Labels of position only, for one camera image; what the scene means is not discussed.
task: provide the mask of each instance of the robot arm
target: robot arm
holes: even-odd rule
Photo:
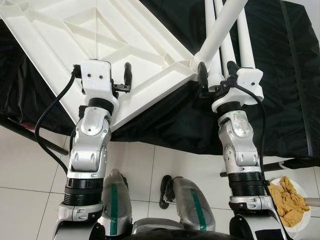
[[[119,107],[118,93],[131,88],[131,66],[125,65],[125,83],[114,86],[111,65],[106,61],[85,60],[80,65],[87,104],[75,127],[70,153],[64,200],[58,208],[54,240],[99,239],[105,228],[97,223],[102,216],[101,201],[107,164],[110,122]]]
[[[259,82],[262,72],[254,68],[239,68],[228,62],[229,76],[208,92],[207,70],[199,64],[199,84],[204,91],[200,97],[212,98],[212,110],[220,116],[219,138],[232,196],[229,206],[235,217],[230,221],[230,234],[246,240],[286,240],[286,232],[275,209],[272,197],[266,193],[266,181],[261,171],[257,148],[253,143],[254,131],[243,104],[255,104],[254,99],[239,89],[239,85],[253,92],[260,100],[263,93]]]

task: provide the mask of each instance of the green stripe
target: green stripe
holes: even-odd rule
[[[115,184],[111,185],[111,223],[110,236],[117,235],[118,232],[118,192]]]
[[[202,211],[202,207],[201,207],[198,195],[194,189],[191,189],[191,194],[193,197],[193,201],[194,201],[194,205],[195,205],[195,209],[196,209],[196,214],[198,215],[198,219],[199,219],[199,223],[200,223],[200,230],[206,231],[207,230],[206,219],[205,219],[204,212]]]

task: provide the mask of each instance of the white bracket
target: white bracket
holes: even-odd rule
[[[105,99],[113,104],[113,111],[116,112],[119,101],[112,93],[111,64],[107,61],[89,59],[82,61],[80,67],[85,104],[92,98]]]
[[[263,72],[259,69],[255,68],[240,68],[236,74],[238,75],[237,84],[250,92],[254,93],[260,101],[264,99],[264,93],[262,91],[262,87],[259,85],[260,80],[263,76]],[[242,106],[246,105],[254,105],[257,104],[256,100],[254,100],[247,93],[235,88],[231,87],[229,92],[222,98],[216,100],[211,108],[212,111],[217,113],[217,108],[225,103],[229,102],[239,102]]]

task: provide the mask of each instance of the white pole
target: white pole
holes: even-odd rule
[[[206,36],[209,35],[214,23],[216,22],[215,8],[213,0],[205,0],[205,31]],[[216,54],[213,57],[210,70],[208,72],[208,89],[209,92],[214,90],[214,86],[220,84],[221,81],[224,81],[225,78],[222,75],[221,62],[220,62],[220,52],[216,51]]]
[[[238,27],[241,67],[255,69],[254,54],[252,52],[247,18],[244,9],[241,11],[236,22]]]
[[[211,66],[214,55],[226,38],[247,1],[248,0],[226,1],[200,51],[194,55],[193,60],[190,62],[190,67],[195,72],[197,72],[200,62],[204,62],[207,69]]]
[[[222,0],[214,0],[214,7],[215,7],[216,16],[218,18],[224,7]],[[229,61],[236,62],[234,47],[232,46],[232,41],[231,41],[229,32],[227,33],[225,39],[221,44],[221,56],[222,56],[223,74],[224,74],[224,77],[227,78],[229,75],[229,72],[227,69],[227,63]]]

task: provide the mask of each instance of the cable connector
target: cable connector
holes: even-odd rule
[[[72,74],[74,74],[76,79],[81,79],[82,78],[80,65],[78,65],[78,64],[73,65]]]

